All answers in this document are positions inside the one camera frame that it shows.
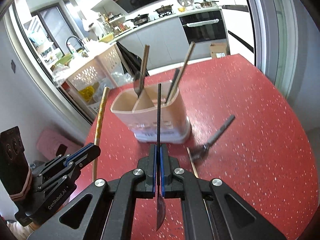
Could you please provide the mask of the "person's left hand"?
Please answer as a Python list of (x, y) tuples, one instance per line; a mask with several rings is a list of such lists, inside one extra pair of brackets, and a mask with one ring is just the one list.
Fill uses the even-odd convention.
[(34, 231), (36, 231), (40, 225), (34, 222), (27, 226), (22, 226), (19, 222), (6, 222), (7, 227), (13, 233), (18, 240), (26, 240)]

